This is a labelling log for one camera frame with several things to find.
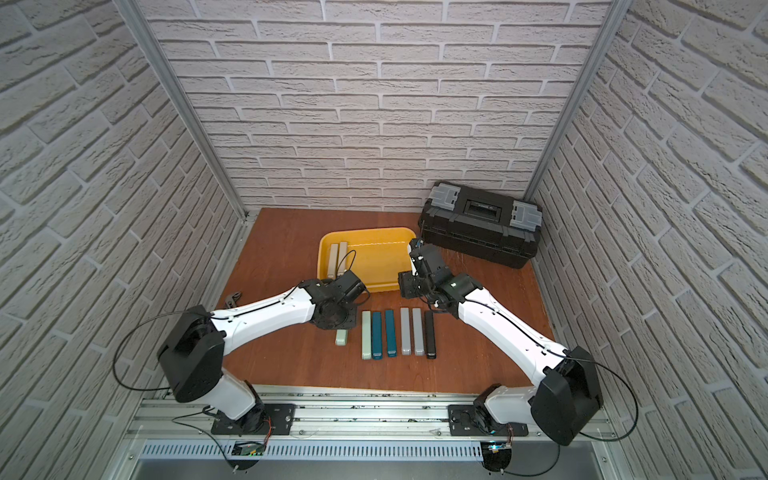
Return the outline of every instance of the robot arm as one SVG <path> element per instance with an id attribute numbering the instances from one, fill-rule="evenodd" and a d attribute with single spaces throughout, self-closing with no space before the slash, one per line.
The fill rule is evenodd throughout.
<path id="1" fill-rule="evenodd" d="M 466 273 L 454 276 L 437 247 L 414 239 L 409 255 L 412 269 L 398 278 L 401 295 L 424 297 L 431 307 L 475 327 L 533 384 L 524 396 L 500 385 L 486 389 L 474 402 L 475 423 L 486 432 L 508 422 L 536 423 L 558 444 L 570 444 L 603 404 L 592 356 L 544 337 Z"/>
<path id="2" fill-rule="evenodd" d="M 466 273 L 454 276 L 437 247 L 412 240 L 412 270 L 399 274 L 404 298 L 425 297 L 475 327 L 517 363 L 531 380 L 527 395 L 504 386 L 486 389 L 474 402 L 475 423 L 486 432 L 508 422 L 535 422 L 552 440 L 568 445 L 602 406 L 592 357 L 567 350 L 504 308 Z M 365 286 L 347 271 L 333 281 L 307 280 L 280 295 L 230 310 L 201 306 L 182 315 L 157 353 L 178 402 L 205 402 L 254 432 L 263 404 L 250 384 L 222 368 L 225 355 L 262 335 L 297 323 L 321 329 L 356 325 L 355 300 Z"/>
<path id="3" fill-rule="evenodd" d="M 357 297 L 365 285 L 352 271 L 333 281 L 306 280 L 285 293 L 229 310 L 184 313 L 157 352 L 178 402 L 202 402 L 256 431 L 263 404 L 248 383 L 222 367 L 238 347 L 289 325 L 310 322 L 320 329 L 350 329 L 357 321 Z"/>

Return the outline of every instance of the brick wall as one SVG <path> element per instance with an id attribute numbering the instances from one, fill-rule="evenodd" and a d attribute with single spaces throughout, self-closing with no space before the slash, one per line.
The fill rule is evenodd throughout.
<path id="1" fill-rule="evenodd" d="M 525 189 L 606 1 L 142 0 L 240 196 L 414 210 Z"/>
<path id="2" fill-rule="evenodd" d="M 638 478 L 768 471 L 767 12 L 637 0 L 538 192 L 555 332 L 635 388 Z"/>
<path id="3" fill-rule="evenodd" d="M 0 477 L 100 478 L 235 217 L 112 3 L 0 4 Z"/>

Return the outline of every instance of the black toolbox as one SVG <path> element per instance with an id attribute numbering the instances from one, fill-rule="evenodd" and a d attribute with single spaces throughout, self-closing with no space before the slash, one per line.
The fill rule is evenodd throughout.
<path id="1" fill-rule="evenodd" d="M 439 181 L 419 228 L 426 243 L 522 268 L 538 251 L 541 210 L 505 195 Z"/>

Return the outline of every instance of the red wire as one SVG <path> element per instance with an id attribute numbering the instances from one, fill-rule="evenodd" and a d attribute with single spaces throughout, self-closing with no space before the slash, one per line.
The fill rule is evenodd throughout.
<path id="1" fill-rule="evenodd" d="M 266 420 L 270 424 L 270 430 L 266 433 L 266 437 L 264 437 L 265 449 L 266 449 L 266 443 L 270 440 L 270 437 L 272 436 L 272 419 L 270 417 L 267 417 Z"/>

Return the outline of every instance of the metal vent grille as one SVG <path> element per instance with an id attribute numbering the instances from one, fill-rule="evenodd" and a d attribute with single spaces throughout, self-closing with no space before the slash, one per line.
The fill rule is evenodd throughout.
<path id="1" fill-rule="evenodd" d="M 233 459 L 264 460 L 363 460 L 395 462 L 478 462 L 482 460 L 480 442 L 470 441 L 270 441 L 260 457 L 231 455 L 234 440 L 221 442 L 227 456 Z M 218 447 L 210 440 L 147 440 L 141 452 L 146 459 L 216 459 Z"/>

